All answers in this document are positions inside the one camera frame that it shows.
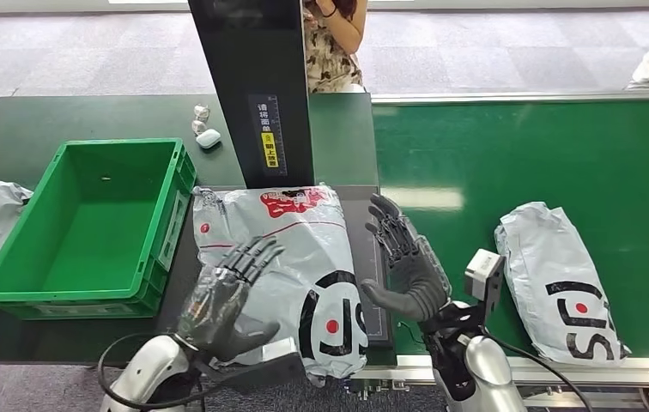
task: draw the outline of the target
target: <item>small metal object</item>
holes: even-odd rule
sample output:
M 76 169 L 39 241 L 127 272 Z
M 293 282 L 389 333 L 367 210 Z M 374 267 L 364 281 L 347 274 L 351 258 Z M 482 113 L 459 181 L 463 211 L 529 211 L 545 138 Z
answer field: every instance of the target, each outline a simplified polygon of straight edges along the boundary
M 196 136 L 200 135 L 201 133 L 205 132 L 207 127 L 206 123 L 200 121 L 200 120 L 193 120 L 191 123 L 191 129 L 193 129 L 193 133 L 196 134 Z
M 469 342 L 471 342 L 471 338 L 463 334 L 458 335 L 456 340 L 464 346 L 469 346 Z
M 207 106 L 196 105 L 193 107 L 193 113 L 196 115 L 197 120 L 207 122 L 210 116 L 210 110 Z
M 402 380 L 393 380 L 392 381 L 392 387 L 394 391 L 406 391 L 410 392 L 410 386 L 407 386 L 405 384 L 405 381 Z

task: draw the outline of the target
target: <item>green plastic crate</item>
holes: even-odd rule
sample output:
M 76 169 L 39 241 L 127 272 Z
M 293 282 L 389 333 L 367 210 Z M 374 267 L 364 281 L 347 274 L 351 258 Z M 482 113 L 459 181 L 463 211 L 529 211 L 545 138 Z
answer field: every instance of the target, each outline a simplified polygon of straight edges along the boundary
M 195 180 L 179 139 L 64 143 L 0 251 L 0 308 L 156 315 Z

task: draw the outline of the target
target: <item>black cable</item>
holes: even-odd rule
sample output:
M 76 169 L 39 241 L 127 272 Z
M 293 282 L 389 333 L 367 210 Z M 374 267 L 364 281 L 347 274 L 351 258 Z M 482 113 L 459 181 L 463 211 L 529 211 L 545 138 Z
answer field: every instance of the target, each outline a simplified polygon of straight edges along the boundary
M 214 392 L 217 392 L 221 389 L 223 389 L 222 385 L 216 385 L 213 386 L 212 388 L 208 389 L 207 391 L 201 391 L 198 393 L 195 393 L 193 395 L 190 395 L 188 397 L 182 397 L 180 399 L 174 400 L 174 401 L 168 401 L 168 402 L 163 402 L 163 403 L 137 403 L 137 402 L 132 402 L 130 399 L 125 399 L 115 393 L 112 388 L 110 387 L 110 384 L 107 383 L 105 379 L 105 358 L 107 357 L 107 354 L 120 344 L 122 341 L 129 340 L 133 337 L 140 337 L 140 336 L 158 336 L 160 334 L 157 333 L 133 333 L 128 336 L 123 336 L 119 338 L 117 341 L 113 342 L 110 346 L 105 349 L 105 352 L 102 353 L 102 356 L 100 356 L 100 360 L 97 362 L 97 382 L 100 384 L 102 387 L 102 390 L 112 398 L 117 403 L 120 403 L 128 408 L 133 408 L 133 409 L 138 409 L 138 410 L 151 410 L 151 409 L 167 409 L 167 408 L 173 408 L 176 406 L 181 406 L 185 405 L 187 403 L 195 402 L 195 401 L 201 401 L 203 404 L 203 400 L 206 396 L 211 395 Z
M 409 326 L 408 324 L 406 324 L 405 322 L 398 322 L 398 323 L 397 323 L 397 327 L 399 328 L 399 327 L 401 327 L 401 326 L 405 326 L 405 329 L 408 330 L 408 334 L 410 335 L 410 339 L 412 339 L 413 342 L 415 342 L 415 343 L 420 343 L 420 344 L 423 345 L 423 346 L 426 345 L 425 343 L 423 343 L 423 341 L 421 341 L 421 340 L 419 340 L 419 339 L 415 339 L 415 335 L 413 335 L 413 330 L 410 328 L 410 326 Z
M 484 328 L 483 326 L 482 326 L 482 333 L 483 333 L 483 335 L 485 337 L 488 337 L 489 339 L 491 339 L 494 342 L 498 343 L 499 346 L 503 347 L 504 349 L 508 349 L 508 350 L 514 352 L 515 354 L 521 354 L 525 358 L 528 358 L 528 359 L 531 359 L 532 361 L 535 361 L 536 363 L 539 364 L 539 366 L 541 366 L 541 367 L 547 369 L 548 371 L 552 372 L 557 378 L 559 378 L 562 382 L 564 382 L 565 385 L 569 386 L 569 388 L 572 389 L 573 392 L 575 392 L 575 395 L 577 395 L 579 400 L 582 401 L 582 403 L 585 405 L 585 408 L 587 409 L 588 412 L 594 412 L 593 409 L 592 409 L 592 405 L 590 404 L 590 401 L 588 401 L 587 398 L 585 397 L 585 394 L 582 393 L 581 390 L 577 389 L 577 386 L 575 386 L 575 384 L 573 384 L 570 379 L 568 379 L 565 375 L 563 375 L 562 373 L 560 373 L 559 371 L 557 371 L 556 369 L 554 369 L 553 367 L 548 365 L 547 362 L 545 362 L 544 360 L 539 359 L 538 357 L 536 357 L 533 354 L 530 354 L 529 352 L 526 352 L 526 351 L 524 351 L 524 350 L 522 350 L 520 348 L 516 348 L 516 347 L 510 345 L 509 343 L 506 343 L 506 342 L 502 341 L 501 339 L 497 338 L 496 336 L 488 333 L 486 331 L 486 328 Z
M 198 378 L 196 379 L 196 387 L 198 388 L 198 392 L 203 392 L 203 384 L 201 384 L 201 379 Z M 201 399 L 201 412 L 206 412 L 206 400 Z
M 332 10 L 331 13 L 329 13 L 328 15 L 323 15 L 323 17 L 324 17 L 325 19 L 329 19 L 330 17 L 332 17 L 333 15 L 335 15 L 336 12 L 337 12 L 337 6 L 335 7 L 334 10 Z

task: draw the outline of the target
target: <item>floor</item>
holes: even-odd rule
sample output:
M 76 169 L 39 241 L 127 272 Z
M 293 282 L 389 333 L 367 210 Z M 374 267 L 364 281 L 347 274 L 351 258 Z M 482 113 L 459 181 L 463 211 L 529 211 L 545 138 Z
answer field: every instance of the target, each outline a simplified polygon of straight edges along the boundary
M 622 88 L 649 10 L 371 12 L 374 94 Z M 0 96 L 213 93 L 187 13 L 0 16 Z

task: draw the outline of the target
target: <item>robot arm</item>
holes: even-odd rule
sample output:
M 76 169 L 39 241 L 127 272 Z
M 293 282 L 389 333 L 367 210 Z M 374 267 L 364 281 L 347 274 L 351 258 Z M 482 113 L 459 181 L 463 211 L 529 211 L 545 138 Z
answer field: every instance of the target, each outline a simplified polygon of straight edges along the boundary
M 373 281 L 361 287 L 375 305 L 418 322 L 449 410 L 526 411 L 504 351 L 484 336 L 486 317 L 499 299 L 504 258 L 480 249 L 466 270 L 467 293 L 479 303 L 453 301 L 428 240 L 392 200 L 373 195 L 371 202 L 378 225 L 366 227 L 387 256 L 395 290 Z
M 257 237 L 234 247 L 215 267 L 204 267 L 175 332 L 146 342 L 111 387 L 106 387 L 100 375 L 100 385 L 106 391 L 100 412 L 183 412 L 185 404 L 179 401 L 194 400 L 195 396 L 189 395 L 199 385 L 202 373 L 219 385 L 225 383 L 241 391 L 256 385 L 276 385 L 303 373 L 292 339 L 266 344 L 278 332 L 279 324 L 265 324 L 261 330 L 248 333 L 234 328 L 249 291 L 283 251 L 273 237 Z M 211 366 L 214 359 L 230 361 L 260 346 L 264 346 L 264 359 L 254 367 L 221 373 Z M 98 371 L 105 355 L 100 358 Z M 145 408 L 137 406 L 142 403 Z

